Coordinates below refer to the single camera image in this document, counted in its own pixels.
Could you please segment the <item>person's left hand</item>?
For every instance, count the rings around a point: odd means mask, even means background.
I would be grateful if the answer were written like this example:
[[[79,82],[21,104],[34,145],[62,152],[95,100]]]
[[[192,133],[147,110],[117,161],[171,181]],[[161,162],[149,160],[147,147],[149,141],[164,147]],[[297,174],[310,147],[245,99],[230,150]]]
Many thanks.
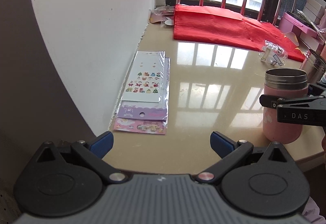
[[[322,140],[322,148],[323,148],[324,152],[326,153],[326,135],[323,137],[323,140]]]

